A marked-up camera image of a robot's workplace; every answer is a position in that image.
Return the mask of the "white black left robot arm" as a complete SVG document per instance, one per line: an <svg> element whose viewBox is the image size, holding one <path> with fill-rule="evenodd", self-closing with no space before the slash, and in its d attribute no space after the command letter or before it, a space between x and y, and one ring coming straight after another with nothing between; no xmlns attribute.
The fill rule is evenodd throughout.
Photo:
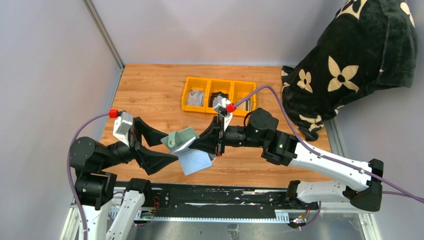
<svg viewBox="0 0 424 240"><path fill-rule="evenodd" d="M73 179L69 174L68 181L78 209L80 240L125 240L140 207L149 206L154 200L151 182L132 178L122 195L118 214L108 227L117 175L105 169L135 160L152 175L178 160L175 155L144 147L142 140L150 147L157 146L167 134L150 127L140 117L126 117L125 112L114 116L113 133L117 142L104 145L91 137L79 136L88 124L104 116L102 113L83 123L67 153L67 171L74 169L76 176Z"/></svg>

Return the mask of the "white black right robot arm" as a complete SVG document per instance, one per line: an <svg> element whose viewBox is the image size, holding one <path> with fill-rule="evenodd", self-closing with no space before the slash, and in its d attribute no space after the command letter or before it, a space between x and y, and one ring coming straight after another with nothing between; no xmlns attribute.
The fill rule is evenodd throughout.
<svg viewBox="0 0 424 240"><path fill-rule="evenodd" d="M217 157L226 147L261 148L261 157L271 164L303 168L332 179L292 180L285 195L286 204L292 209L321 201L348 202L367 212L380 210L383 187L378 177L384 171L381 160L358 161L327 152L278 130L278 123L277 118L262 108L249 112L242 126L228 125L218 115L189 148Z"/></svg>

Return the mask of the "mint green leather card holder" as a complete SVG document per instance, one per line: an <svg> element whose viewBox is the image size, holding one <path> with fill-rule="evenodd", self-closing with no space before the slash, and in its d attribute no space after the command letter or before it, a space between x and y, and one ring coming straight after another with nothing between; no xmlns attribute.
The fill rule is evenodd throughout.
<svg viewBox="0 0 424 240"><path fill-rule="evenodd" d="M190 146L199 135L192 127L180 131L173 131L160 141L165 145L169 154L178 157L179 164L185 176L210 168L214 158L207 152L191 149Z"/></svg>

